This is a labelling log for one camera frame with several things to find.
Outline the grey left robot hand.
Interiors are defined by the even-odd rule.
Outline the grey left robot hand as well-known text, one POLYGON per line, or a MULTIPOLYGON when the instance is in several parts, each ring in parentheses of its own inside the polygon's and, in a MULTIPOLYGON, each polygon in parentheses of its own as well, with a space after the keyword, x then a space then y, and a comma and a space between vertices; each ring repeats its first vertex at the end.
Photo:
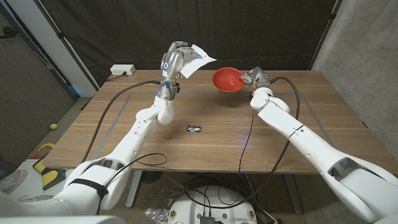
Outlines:
POLYGON ((199 53, 189 47, 186 42, 174 41, 171 43, 160 64, 162 81, 159 88, 159 98, 170 101, 174 99, 175 82, 181 76, 182 67, 198 57, 200 57, 199 53))

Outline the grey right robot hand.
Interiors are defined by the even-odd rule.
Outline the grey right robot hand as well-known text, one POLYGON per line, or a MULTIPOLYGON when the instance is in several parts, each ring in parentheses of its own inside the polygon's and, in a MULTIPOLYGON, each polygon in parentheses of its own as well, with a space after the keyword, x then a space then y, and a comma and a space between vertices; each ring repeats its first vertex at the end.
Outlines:
POLYGON ((262 68, 255 67, 252 70, 240 76, 240 79, 246 86, 254 86, 255 88, 268 88, 270 85, 269 77, 265 74, 262 68))

